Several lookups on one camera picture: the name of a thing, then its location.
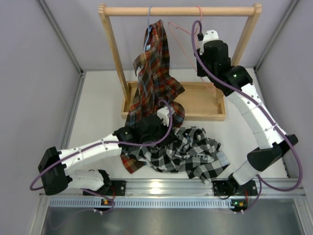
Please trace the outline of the black white checkered shirt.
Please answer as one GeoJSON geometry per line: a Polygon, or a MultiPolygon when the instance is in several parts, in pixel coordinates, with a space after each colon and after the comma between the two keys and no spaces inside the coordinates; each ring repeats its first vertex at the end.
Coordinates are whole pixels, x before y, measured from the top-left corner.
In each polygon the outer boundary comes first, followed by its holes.
{"type": "Polygon", "coordinates": [[[207,184],[215,180],[230,165],[221,144],[210,139],[197,127],[174,128],[176,139],[169,145],[139,147],[120,156],[123,166],[135,173],[148,166],[160,173],[185,172],[190,179],[199,178],[207,184]]]}

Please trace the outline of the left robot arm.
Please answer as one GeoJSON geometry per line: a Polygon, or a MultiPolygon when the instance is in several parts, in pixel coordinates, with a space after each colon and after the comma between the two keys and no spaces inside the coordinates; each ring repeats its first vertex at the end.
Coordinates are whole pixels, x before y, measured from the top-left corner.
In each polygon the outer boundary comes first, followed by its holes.
{"type": "Polygon", "coordinates": [[[83,168],[104,158],[136,154],[169,143],[174,137],[172,124],[169,114],[148,115],[134,126],[119,128],[99,141],[72,149],[47,149],[38,165],[45,194],[81,188],[106,195],[112,185],[108,173],[83,168]]]}

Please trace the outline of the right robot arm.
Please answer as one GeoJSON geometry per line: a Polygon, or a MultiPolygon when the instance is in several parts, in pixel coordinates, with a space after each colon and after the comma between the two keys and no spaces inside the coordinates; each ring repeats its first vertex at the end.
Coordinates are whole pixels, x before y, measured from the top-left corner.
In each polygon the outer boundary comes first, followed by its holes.
{"type": "Polygon", "coordinates": [[[258,144],[256,149],[247,154],[247,160],[230,174],[227,180],[228,190],[233,194],[240,194],[246,188],[246,183],[289,151],[293,153],[298,165],[298,180],[289,189],[276,188],[276,190],[284,192],[296,189],[303,177],[302,165],[294,148],[298,143],[297,136],[288,135],[280,128],[260,100],[247,70],[240,65],[231,65],[226,43],[213,40],[203,43],[200,48],[192,43],[192,47],[197,61],[197,75],[209,78],[214,86],[235,105],[258,144]]]}

